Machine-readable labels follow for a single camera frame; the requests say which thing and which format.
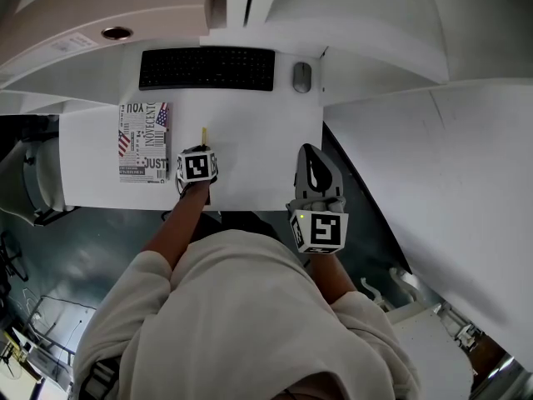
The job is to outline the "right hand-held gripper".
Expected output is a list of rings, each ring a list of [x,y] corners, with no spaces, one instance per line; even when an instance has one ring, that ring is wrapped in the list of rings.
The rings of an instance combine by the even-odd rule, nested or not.
[[[340,169],[319,148],[305,143],[296,162],[295,198],[287,205],[296,248],[333,254],[345,247],[349,215]]]

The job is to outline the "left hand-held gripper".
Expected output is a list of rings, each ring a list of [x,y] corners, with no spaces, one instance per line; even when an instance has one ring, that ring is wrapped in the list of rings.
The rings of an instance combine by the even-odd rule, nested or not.
[[[214,183],[217,177],[217,157],[207,145],[191,147],[177,154],[176,185],[180,195],[195,183]]]

